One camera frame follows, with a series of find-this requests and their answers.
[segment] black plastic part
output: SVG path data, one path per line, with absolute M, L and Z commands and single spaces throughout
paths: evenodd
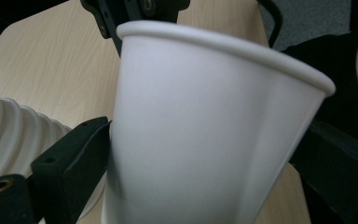
M 117 27 L 127 21 L 153 20 L 176 22 L 180 10 L 190 5 L 190 0 L 80 0 L 83 8 L 97 21 L 104 38 L 112 37 L 117 53 L 122 41 L 116 34 Z
M 290 163 L 345 223 L 358 223 L 358 140 L 313 121 Z
M 272 48 L 278 38 L 279 32 L 282 29 L 282 13 L 279 10 L 278 6 L 271 0 L 257 0 L 257 2 L 268 11 L 275 23 L 274 29 L 272 30 L 272 33 L 268 39 L 268 45 L 270 48 Z
M 101 35 L 103 38 L 110 38 L 111 35 L 107 30 L 107 25 L 103 19 L 103 14 L 100 11 L 98 0 L 80 0 L 81 5 L 87 11 L 89 11 L 97 21 L 98 29 L 100 29 Z
M 28 193 L 31 196 L 32 214 L 34 216 L 34 223 L 38 223 L 46 212 L 46 204 L 43 201 L 43 195 L 37 189 L 34 177 L 31 175 L 27 178 Z
M 34 217 L 22 175 L 0 176 L 0 224 L 31 224 Z
M 110 148 L 107 118 L 86 121 L 49 148 L 31 167 L 47 223 L 76 223 L 106 171 Z

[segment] paper cup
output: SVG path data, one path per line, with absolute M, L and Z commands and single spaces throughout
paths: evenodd
M 251 223 L 333 82 L 227 35 L 157 21 L 117 33 L 103 223 Z

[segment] black cable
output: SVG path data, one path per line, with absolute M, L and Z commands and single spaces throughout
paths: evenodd
M 275 3 L 271 0 L 257 0 L 257 2 L 266 9 L 266 11 L 271 15 L 275 23 L 274 29 L 272 30 L 272 33 L 269 36 L 268 40 L 269 47 L 272 48 L 278 38 L 279 32 L 282 29 L 282 13 L 277 7 L 277 5 L 275 5 Z

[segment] black mounting arm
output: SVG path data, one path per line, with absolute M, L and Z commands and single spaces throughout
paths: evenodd
M 118 54 L 121 40 L 117 27 L 126 21 L 176 22 L 180 10 L 188 8 L 190 0 L 80 0 L 83 8 L 92 13 L 103 38 L 112 37 Z

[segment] table surface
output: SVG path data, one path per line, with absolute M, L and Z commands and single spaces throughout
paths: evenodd
M 0 97 L 75 127 L 112 118 L 119 58 L 92 15 L 70 0 L 10 25 L 0 36 Z M 191 0 L 178 23 L 267 45 L 255 0 Z M 79 223 L 99 223 L 103 197 Z M 288 165 L 255 223 L 310 223 L 298 173 Z

